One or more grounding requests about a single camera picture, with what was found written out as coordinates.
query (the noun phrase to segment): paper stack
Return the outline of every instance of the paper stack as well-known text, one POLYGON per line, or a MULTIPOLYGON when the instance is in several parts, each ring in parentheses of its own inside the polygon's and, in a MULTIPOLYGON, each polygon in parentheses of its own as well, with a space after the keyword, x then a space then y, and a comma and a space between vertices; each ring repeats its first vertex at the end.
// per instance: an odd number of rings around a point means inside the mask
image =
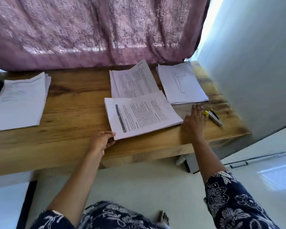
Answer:
POLYGON ((168 102, 186 104, 209 100, 199 85, 190 62, 156 68, 168 102))
POLYGON ((105 98, 105 106, 115 140, 183 122, 162 91, 134 98, 105 98))
POLYGON ((129 70, 113 70, 109 74, 112 98, 133 98, 159 91, 145 59, 129 70))
POLYGON ((5 80, 0 92, 0 131, 39 125, 51 77, 5 80))

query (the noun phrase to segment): hand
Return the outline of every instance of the hand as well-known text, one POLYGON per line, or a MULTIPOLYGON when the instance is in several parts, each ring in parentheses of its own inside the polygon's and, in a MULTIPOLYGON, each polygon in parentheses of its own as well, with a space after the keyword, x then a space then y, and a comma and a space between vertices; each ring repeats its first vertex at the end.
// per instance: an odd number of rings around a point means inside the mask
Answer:
POLYGON ((113 139, 115 135, 116 133, 112 131, 101 131, 93 134, 90 138, 88 153, 102 157, 105 153, 104 150, 115 143, 113 139))
POLYGON ((204 140, 203 132, 206 127, 208 116, 204 114, 201 106, 192 105, 191 115, 186 115, 183 121, 183 127, 190 136, 191 142, 204 140))

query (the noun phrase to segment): wood grain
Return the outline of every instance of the wood grain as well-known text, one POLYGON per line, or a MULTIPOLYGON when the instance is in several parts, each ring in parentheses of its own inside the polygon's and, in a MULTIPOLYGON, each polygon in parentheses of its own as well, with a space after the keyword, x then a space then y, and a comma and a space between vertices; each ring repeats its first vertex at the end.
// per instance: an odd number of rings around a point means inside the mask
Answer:
MULTIPOLYGON (((210 99, 202 105, 212 107, 225 125, 220 128, 208 121, 205 138, 216 141, 249 134, 199 63, 194 62, 193 67, 210 99)), ((151 70, 162 89, 156 70, 151 70)), ((31 78, 38 73, 9 73, 7 79, 31 78)), ((0 175, 74 165, 84 155, 93 132, 110 130, 104 105, 104 98, 111 97, 109 68, 51 70, 47 73, 52 77, 52 83, 40 125, 0 132, 0 175)), ((175 105, 174 108, 184 117, 190 112, 191 104, 175 105)), ((178 154, 175 148, 188 142, 180 126, 122 139, 105 152, 102 165, 110 167, 175 156, 178 154)))

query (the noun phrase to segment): bare foot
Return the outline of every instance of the bare foot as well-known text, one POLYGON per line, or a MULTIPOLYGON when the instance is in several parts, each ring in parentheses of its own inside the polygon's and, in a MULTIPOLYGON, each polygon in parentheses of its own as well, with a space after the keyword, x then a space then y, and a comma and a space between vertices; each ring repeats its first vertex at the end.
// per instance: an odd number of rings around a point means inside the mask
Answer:
POLYGON ((159 214, 159 222, 164 222, 169 225, 169 218, 168 215, 164 211, 160 211, 159 214))

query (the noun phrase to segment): pink curtain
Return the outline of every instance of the pink curtain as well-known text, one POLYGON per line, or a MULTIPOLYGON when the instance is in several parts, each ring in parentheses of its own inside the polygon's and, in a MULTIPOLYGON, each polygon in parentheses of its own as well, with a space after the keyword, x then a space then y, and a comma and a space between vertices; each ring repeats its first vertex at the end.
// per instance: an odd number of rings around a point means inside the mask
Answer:
POLYGON ((0 69, 177 62, 210 0, 0 0, 0 69))

